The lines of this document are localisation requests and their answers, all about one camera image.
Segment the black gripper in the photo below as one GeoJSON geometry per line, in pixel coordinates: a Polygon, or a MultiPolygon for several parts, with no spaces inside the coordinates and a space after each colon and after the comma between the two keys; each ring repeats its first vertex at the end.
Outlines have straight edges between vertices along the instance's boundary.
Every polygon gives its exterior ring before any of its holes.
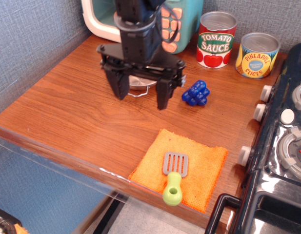
{"type": "MultiPolygon", "coordinates": [[[[182,75],[185,63],[163,49],[162,43],[168,40],[162,38],[161,21],[137,24],[119,21],[116,26],[120,30],[121,43],[98,46],[102,60],[116,59],[123,64],[122,67],[144,69],[153,76],[171,72],[173,79],[161,78],[156,85],[158,109],[166,109],[174,90],[185,83],[182,75]]],[[[104,71],[115,96],[123,100],[130,90],[129,76],[110,64],[104,65],[104,71]]]]}

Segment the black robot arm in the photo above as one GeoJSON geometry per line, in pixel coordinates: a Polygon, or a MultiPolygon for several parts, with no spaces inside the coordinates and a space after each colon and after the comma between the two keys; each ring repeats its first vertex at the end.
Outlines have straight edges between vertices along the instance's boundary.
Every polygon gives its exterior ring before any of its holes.
{"type": "Polygon", "coordinates": [[[177,87],[185,83],[185,62],[162,47],[162,0],[117,0],[114,22],[120,43],[102,44],[101,66],[115,94],[122,100],[130,90],[129,76],[156,81],[158,109],[166,109],[177,87]]]}

